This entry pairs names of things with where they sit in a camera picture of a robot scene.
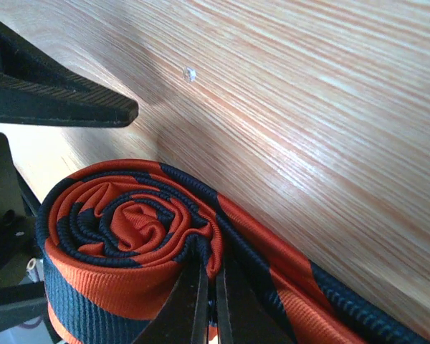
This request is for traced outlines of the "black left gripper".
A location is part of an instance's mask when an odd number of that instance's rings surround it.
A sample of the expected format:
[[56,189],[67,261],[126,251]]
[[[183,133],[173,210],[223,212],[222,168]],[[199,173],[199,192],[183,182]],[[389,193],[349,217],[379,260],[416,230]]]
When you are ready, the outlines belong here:
[[0,325],[19,325],[40,316],[47,307],[43,282],[17,285],[28,261],[39,255],[35,218],[22,195],[9,142],[0,133]]

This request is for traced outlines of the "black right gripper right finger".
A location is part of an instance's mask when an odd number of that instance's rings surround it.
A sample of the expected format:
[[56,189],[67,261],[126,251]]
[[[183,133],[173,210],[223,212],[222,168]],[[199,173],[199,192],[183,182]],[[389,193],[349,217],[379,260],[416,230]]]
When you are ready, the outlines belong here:
[[216,276],[216,310],[219,343],[294,343],[260,305],[231,253]]

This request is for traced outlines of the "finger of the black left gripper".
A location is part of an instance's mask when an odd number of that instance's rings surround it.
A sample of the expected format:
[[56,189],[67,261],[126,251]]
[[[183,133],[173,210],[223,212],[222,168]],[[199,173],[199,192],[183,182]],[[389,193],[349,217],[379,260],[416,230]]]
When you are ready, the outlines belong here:
[[123,128],[136,101],[78,75],[0,22],[0,123]]

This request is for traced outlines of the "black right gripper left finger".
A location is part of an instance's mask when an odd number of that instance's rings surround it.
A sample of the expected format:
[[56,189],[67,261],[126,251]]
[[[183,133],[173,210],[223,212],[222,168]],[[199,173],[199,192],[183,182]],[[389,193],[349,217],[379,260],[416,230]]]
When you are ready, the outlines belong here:
[[186,265],[157,317],[136,343],[208,343],[209,279],[200,262]]

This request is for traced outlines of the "orange navy striped tie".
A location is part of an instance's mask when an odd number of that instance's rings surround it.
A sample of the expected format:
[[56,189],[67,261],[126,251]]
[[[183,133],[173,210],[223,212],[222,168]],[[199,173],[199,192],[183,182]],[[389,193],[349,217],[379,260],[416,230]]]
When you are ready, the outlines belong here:
[[36,238],[49,318],[68,343],[130,343],[185,263],[214,281],[233,252],[257,299],[296,343],[422,343],[233,201],[165,163],[96,163],[42,202]]

